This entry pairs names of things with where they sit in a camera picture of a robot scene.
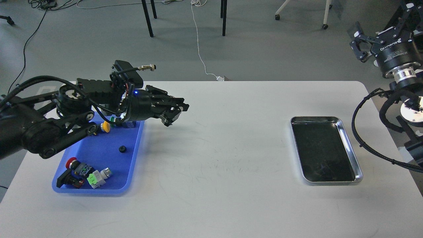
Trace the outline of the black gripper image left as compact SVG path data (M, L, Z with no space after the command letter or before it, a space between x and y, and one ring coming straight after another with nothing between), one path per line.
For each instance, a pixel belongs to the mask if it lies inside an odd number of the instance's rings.
M159 118L163 125L169 127L188 108L189 104L184 103L184 98L170 96L165 90L147 85L145 90L136 89L131 94L124 121Z

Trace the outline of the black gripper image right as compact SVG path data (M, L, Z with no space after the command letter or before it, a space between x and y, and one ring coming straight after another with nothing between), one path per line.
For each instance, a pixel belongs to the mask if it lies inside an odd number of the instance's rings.
M384 78L393 78L393 71L400 66L422 69L422 56L414 42L414 35L423 33L421 0L400 1L392 16L392 26L398 25L403 27L400 33L388 28L376 37L367 36L358 21L347 30L355 57L365 63L374 54Z

